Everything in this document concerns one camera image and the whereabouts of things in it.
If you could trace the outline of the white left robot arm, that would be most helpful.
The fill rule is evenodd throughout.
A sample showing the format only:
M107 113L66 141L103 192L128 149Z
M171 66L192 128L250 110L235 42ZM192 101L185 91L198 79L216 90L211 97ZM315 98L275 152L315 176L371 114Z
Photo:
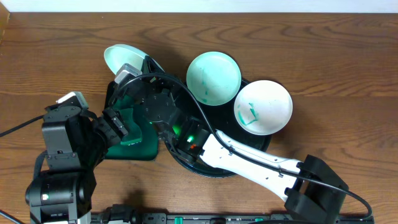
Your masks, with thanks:
M25 193L31 223L78 223L92 208L95 167L121 142L127 127L111 108L95 115L79 106L50 106L42 133L48 170L34 171Z

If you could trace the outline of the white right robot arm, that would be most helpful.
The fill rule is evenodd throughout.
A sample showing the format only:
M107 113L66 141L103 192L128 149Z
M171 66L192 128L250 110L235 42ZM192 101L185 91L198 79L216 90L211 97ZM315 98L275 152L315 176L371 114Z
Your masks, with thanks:
M114 95L145 90L145 116L166 143L171 154L187 162L202 160L208 166L243 176L278 195L292 218L306 223L334 223L348 186L321 159L307 156L303 162L267 154L242 144L202 120L186 117L175 106L174 87L191 91L179 79L164 73L124 78Z

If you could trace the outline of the green sponge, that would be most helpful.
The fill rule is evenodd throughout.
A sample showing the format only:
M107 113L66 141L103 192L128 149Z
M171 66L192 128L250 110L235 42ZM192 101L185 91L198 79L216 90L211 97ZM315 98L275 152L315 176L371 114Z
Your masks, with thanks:
M142 141L142 131L134 120L134 100L126 96L122 100L118 100L113 109L119 111L121 121L127 130L127 134L121 138L121 145L132 146L140 143Z

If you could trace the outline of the white plate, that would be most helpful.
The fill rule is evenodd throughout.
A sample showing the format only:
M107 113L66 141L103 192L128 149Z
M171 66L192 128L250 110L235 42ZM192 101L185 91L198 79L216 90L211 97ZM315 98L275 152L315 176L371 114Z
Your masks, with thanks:
M246 85L234 101L235 118L245 131L258 136L274 134L291 119L293 101L279 83L259 80Z

